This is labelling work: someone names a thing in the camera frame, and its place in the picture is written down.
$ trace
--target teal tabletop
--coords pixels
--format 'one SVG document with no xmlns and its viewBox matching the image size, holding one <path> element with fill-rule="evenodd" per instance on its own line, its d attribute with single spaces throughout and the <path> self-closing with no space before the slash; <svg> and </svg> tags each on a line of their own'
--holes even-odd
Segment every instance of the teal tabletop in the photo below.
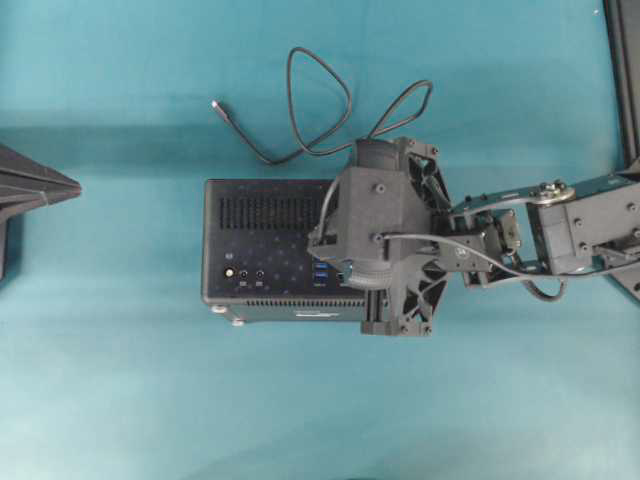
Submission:
<svg viewBox="0 0 640 480">
<path fill-rule="evenodd" d="M 346 162 L 268 167 L 211 110 L 294 147 L 296 45 L 354 92 L 327 144 L 432 80 L 398 135 L 438 145 L 456 200 L 622 166 L 597 0 L 0 0 L 0 143 L 83 186 L 11 224 L 0 478 L 640 478 L 640 310 L 607 279 L 545 304 L 455 277 L 428 339 L 233 328 L 202 304 L 207 178 Z M 319 67 L 294 70 L 310 138 L 343 99 Z"/>
</svg>

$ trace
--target ventilation grille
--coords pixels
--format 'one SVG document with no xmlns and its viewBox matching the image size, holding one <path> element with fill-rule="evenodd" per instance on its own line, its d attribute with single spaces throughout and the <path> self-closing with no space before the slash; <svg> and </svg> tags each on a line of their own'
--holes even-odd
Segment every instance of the ventilation grille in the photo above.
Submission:
<svg viewBox="0 0 640 480">
<path fill-rule="evenodd" d="M 322 199 L 225 197 L 219 199 L 221 230 L 313 230 Z"/>
<path fill-rule="evenodd" d="M 364 300 L 247 300 L 250 307 L 364 307 Z"/>
</svg>

